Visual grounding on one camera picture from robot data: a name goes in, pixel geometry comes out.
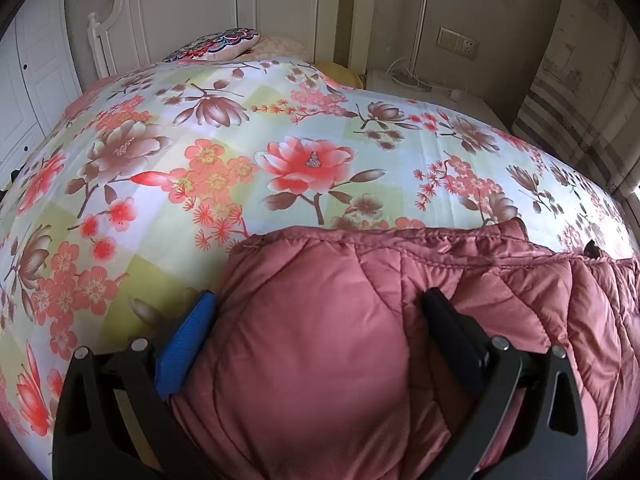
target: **headboard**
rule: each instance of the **headboard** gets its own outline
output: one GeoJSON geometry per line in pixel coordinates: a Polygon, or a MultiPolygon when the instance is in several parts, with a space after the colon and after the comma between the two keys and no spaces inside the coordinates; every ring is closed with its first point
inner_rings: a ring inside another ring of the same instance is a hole
{"type": "MultiPolygon", "coordinates": [[[[233,27],[296,40],[314,61],[334,60],[339,0],[114,0],[103,22],[89,14],[100,77],[160,61],[205,34],[233,27]]],[[[374,0],[354,0],[349,67],[366,70],[374,0]]]]}

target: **wall socket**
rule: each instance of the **wall socket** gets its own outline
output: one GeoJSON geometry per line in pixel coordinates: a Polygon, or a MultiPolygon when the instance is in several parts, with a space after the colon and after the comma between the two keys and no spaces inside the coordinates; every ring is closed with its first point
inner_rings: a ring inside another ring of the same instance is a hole
{"type": "Polygon", "coordinates": [[[448,28],[440,27],[436,45],[460,54],[460,56],[475,59],[478,54],[480,42],[472,40],[453,30],[449,30],[448,28]]]}

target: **curtain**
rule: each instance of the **curtain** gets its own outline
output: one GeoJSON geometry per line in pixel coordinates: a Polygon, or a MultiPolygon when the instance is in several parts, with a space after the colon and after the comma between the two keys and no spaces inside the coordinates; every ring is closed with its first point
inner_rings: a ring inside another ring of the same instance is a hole
{"type": "Polygon", "coordinates": [[[640,43],[614,0],[562,0],[512,128],[599,186],[640,182],[640,43]]]}

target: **blue gripper pad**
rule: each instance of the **blue gripper pad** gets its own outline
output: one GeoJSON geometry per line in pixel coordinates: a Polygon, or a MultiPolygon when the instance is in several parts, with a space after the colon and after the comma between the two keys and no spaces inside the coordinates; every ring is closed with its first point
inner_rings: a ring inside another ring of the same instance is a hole
{"type": "Polygon", "coordinates": [[[204,292],[156,358],[154,384],[162,400],[177,393],[216,317],[216,298],[204,292]]]}

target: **bedspread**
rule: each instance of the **bedspread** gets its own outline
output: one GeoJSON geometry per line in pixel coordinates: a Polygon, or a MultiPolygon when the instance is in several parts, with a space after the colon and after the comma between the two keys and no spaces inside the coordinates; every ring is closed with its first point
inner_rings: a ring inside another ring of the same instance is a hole
{"type": "Polygon", "coordinates": [[[613,200],[539,149],[304,62],[160,63],[101,80],[0,208],[0,413],[50,477],[74,349],[151,335],[215,290],[239,241],[514,216],[555,251],[636,247],[613,200]]]}

